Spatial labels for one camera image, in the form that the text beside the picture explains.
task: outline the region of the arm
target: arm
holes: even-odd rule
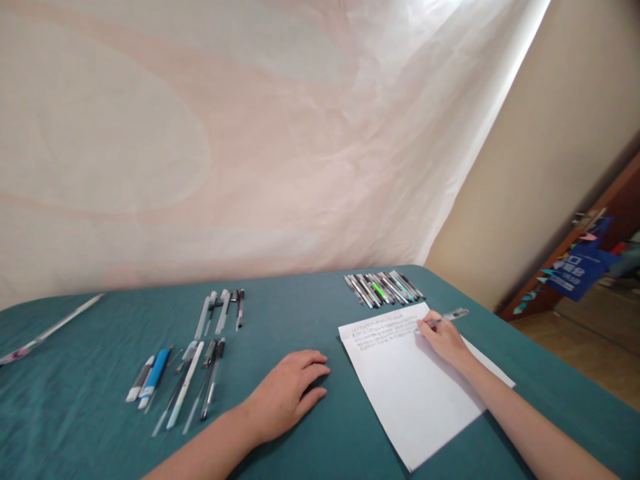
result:
[[[318,351],[288,354],[236,408],[224,413],[196,438],[158,465],[147,480],[224,479],[258,445],[292,428],[325,396],[322,387],[302,394],[330,370]]]
[[[451,322],[433,310],[418,327],[433,349],[456,368],[478,392],[511,442],[540,479],[608,479],[616,476],[547,420],[514,390],[482,365]]]

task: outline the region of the wrist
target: wrist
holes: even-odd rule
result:
[[[251,416],[251,409],[246,405],[246,401],[226,412],[224,416],[229,417],[247,453],[264,443],[259,436],[258,430],[255,428],[255,422]]]

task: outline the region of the white paper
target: white paper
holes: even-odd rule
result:
[[[426,303],[338,330],[389,440],[410,472],[460,433],[486,406],[467,380],[415,332]],[[467,340],[472,354],[512,387],[515,383]]]

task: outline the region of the table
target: table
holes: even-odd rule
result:
[[[598,387],[432,272],[408,276],[440,312],[471,313],[456,321],[466,338],[512,378],[516,390],[558,427],[623,478],[640,477],[640,414]],[[364,269],[359,272],[380,271]],[[142,364],[162,347],[193,340],[211,290],[244,288],[244,328],[227,339],[209,424],[241,402],[288,352],[328,356],[326,398],[275,442],[248,456],[242,478],[527,478],[524,464],[486,413],[410,475],[395,454],[339,340],[338,326],[400,308],[372,311],[347,288],[345,272],[204,283],[108,293],[26,358],[0,369],[0,471],[4,478],[118,478],[144,475],[203,428],[182,436],[200,382],[198,369],[176,428],[150,438],[177,376],[166,372],[149,414],[126,404]],[[0,352],[31,340],[91,295],[36,300],[0,312]],[[217,321],[214,316],[208,338]]]

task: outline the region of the pen pile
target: pen pile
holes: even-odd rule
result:
[[[195,411],[200,404],[203,392],[205,392],[205,396],[200,412],[200,421],[206,420],[209,408],[213,401],[213,390],[216,386],[216,377],[219,370],[220,361],[222,360],[222,354],[225,349],[225,338],[212,338],[209,341],[206,350],[205,342],[201,340],[201,338],[206,337],[209,333],[211,320],[213,319],[213,312],[216,307],[222,307],[222,310],[215,327],[214,335],[219,335],[222,332],[222,330],[225,328],[227,320],[229,303],[238,304],[238,311],[235,321],[235,331],[238,331],[240,328],[242,328],[244,300],[245,291],[243,289],[240,291],[233,290],[232,292],[223,290],[220,294],[219,299],[217,292],[212,291],[211,294],[205,298],[193,341],[187,346],[182,356],[182,361],[175,370],[176,374],[180,372],[182,372],[182,374],[180,376],[180,379],[178,380],[178,383],[174,387],[173,393],[169,398],[169,402],[166,408],[162,412],[162,415],[160,416],[160,419],[158,420],[158,423],[156,424],[153,433],[151,434],[152,438],[158,435],[158,432],[160,431],[160,428],[162,427],[162,424],[164,423],[165,418],[169,414],[172,406],[173,410],[171,411],[171,414],[169,416],[166,430],[170,430],[175,426],[178,415],[180,414],[180,410],[182,408],[182,404],[184,403],[185,397],[187,396],[187,391],[191,384],[191,380],[196,372],[198,362],[200,361],[200,356],[202,356],[203,351],[204,361],[202,363],[202,368],[208,369],[211,364],[213,364],[213,367],[211,368],[210,375],[208,373],[205,373],[203,376],[202,385],[200,386],[198,396],[193,403],[191,412],[189,414],[189,417],[187,418],[187,422],[185,424],[184,430],[182,431],[182,434],[186,435],[189,431],[189,426],[191,425],[191,421],[193,420]],[[164,371],[168,368],[168,366],[170,366],[170,364],[172,364],[172,362],[176,358],[178,358],[180,352],[183,351],[182,349],[180,349],[174,356],[174,358],[170,362],[167,362],[172,349],[173,345],[168,349],[160,350],[157,356],[152,355],[149,360],[147,360],[142,370],[140,370],[140,373],[138,374],[133,386],[131,387],[131,390],[129,391],[127,402],[134,402],[135,400],[140,398],[138,409],[146,409],[145,413],[148,412],[153,402],[153,398],[157,392]]]
[[[369,308],[380,308],[387,303],[394,305],[396,301],[402,305],[426,299],[406,276],[392,270],[380,273],[357,273],[345,275],[345,282],[355,295],[360,305]]]

